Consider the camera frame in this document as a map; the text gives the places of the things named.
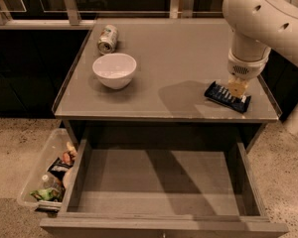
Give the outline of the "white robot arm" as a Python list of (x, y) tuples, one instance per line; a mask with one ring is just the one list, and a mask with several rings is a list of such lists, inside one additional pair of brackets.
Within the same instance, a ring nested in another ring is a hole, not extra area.
[(271, 51), (298, 67), (298, 0), (223, 0), (232, 29), (228, 89), (241, 97), (263, 71)]

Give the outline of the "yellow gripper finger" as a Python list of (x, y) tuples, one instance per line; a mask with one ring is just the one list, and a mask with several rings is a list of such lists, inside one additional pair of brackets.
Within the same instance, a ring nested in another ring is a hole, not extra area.
[(248, 85), (248, 80), (232, 75), (228, 79), (227, 87), (232, 96), (240, 98), (246, 92)]

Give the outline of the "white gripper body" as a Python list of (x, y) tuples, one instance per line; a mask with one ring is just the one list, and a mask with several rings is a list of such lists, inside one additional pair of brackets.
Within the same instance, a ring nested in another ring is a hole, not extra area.
[(242, 80), (258, 77), (265, 68), (271, 48), (231, 48), (228, 52), (227, 70)]

